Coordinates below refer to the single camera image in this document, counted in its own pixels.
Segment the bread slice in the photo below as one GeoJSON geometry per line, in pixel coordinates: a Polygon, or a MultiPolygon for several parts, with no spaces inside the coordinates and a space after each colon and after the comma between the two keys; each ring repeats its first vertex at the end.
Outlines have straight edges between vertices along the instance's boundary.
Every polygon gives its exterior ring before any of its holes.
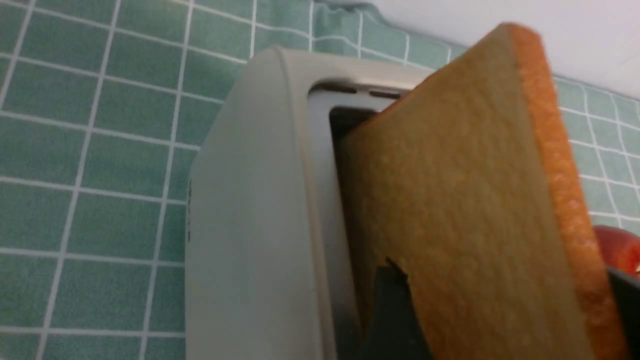
{"type": "Polygon", "coordinates": [[[627,359],[540,37],[501,24],[336,145],[361,318],[408,275],[436,359],[627,359]]]}

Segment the red object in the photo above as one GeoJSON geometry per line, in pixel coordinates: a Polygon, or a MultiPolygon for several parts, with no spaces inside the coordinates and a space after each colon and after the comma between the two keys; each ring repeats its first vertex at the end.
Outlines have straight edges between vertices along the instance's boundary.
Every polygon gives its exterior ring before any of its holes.
{"type": "Polygon", "coordinates": [[[640,266],[640,237],[617,227],[596,225],[600,253],[605,264],[636,275],[640,266]]]}

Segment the white wall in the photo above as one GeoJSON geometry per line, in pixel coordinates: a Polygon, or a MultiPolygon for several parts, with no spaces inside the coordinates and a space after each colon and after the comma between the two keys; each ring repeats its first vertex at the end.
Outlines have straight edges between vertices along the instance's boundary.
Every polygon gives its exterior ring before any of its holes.
{"type": "Polygon", "coordinates": [[[370,1],[395,26],[465,46],[520,22],[542,34],[556,74],[640,99],[638,0],[370,1]]]}

